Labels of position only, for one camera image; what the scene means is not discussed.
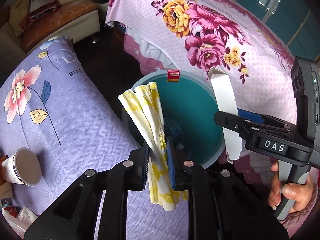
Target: metal screw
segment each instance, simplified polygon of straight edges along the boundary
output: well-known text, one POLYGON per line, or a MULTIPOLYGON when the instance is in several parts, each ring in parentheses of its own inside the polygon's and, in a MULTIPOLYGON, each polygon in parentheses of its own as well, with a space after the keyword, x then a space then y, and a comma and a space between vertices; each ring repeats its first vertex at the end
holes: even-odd
POLYGON ((92 177, 95 173, 96 173, 96 172, 95 172, 94 170, 90 169, 90 170, 85 171, 84 174, 85 174, 87 177, 92 177))
POLYGON ((223 177, 229 177, 229 176, 231 175, 231 173, 230 173, 230 171, 223 170, 223 171, 221 171, 221 175, 222 175, 223 177))
POLYGON ((130 167, 132 165, 133 165, 133 162, 129 161, 129 160, 126 160, 126 161, 123 162, 123 166, 125 166, 125 167, 130 167))
POLYGON ((183 164, 185 166, 187 166, 187 167, 192 167, 193 166, 193 162, 192 161, 185 161, 183 164))

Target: white cardboard piece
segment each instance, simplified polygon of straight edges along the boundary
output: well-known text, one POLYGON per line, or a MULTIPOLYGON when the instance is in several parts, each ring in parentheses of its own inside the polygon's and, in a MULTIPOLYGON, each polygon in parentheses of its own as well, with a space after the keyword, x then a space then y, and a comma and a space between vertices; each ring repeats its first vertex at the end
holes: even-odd
MULTIPOLYGON (((236 99, 228 74, 212 67, 208 72, 208 76, 211 79, 211 85, 219 111, 238 115, 236 99)), ((233 163, 233 160, 237 160, 240 157, 242 139, 237 132, 226 128, 222 128, 222 130, 226 144, 227 160, 228 162, 233 163)))

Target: human hand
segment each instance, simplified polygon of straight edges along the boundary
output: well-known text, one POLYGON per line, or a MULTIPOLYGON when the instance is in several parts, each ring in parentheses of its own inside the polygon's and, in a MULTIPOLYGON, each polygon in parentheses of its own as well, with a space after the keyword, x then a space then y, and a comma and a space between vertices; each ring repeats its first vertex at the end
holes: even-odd
MULTIPOLYGON (((269 193, 268 202, 273 210, 281 202, 280 187, 281 183, 279 181, 279 164, 276 162, 272 165, 271 170, 275 172, 271 180, 271 189, 269 193)), ((282 194, 287 199, 292 199, 295 201, 293 207, 290 209, 289 214, 303 210, 310 202, 312 197, 313 183, 311 176, 309 175, 307 181, 304 185, 288 183, 283 186, 282 194)))

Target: blue leaf print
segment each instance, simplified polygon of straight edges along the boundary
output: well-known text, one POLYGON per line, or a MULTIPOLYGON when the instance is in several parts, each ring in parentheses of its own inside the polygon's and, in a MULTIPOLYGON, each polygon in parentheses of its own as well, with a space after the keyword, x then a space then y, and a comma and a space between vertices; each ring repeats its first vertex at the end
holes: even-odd
POLYGON ((41 100, 44 105, 48 101, 48 98, 50 96, 50 92, 51 92, 51 85, 47 80, 45 80, 44 85, 43 85, 43 89, 42 89, 42 93, 41 93, 41 100))

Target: yellow flower print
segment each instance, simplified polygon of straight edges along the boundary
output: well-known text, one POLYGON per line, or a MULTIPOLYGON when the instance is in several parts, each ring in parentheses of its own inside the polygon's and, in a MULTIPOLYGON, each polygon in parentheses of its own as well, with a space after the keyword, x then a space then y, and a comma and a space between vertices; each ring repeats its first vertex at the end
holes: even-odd
POLYGON ((235 56, 238 56, 240 54, 240 49, 237 46, 234 46, 231 50, 231 53, 235 56))
POLYGON ((169 1, 163 8, 163 20, 170 31, 180 38, 189 34, 189 15, 185 13, 188 8, 185 0, 169 1))
POLYGON ((232 54, 225 54, 224 61, 228 64, 232 64, 233 62, 233 55, 232 54))
POLYGON ((241 73, 247 75, 249 73, 249 69, 247 67, 244 67, 241 69, 241 73))
POLYGON ((235 67, 239 67, 241 65, 241 57, 234 55, 231 64, 235 67))

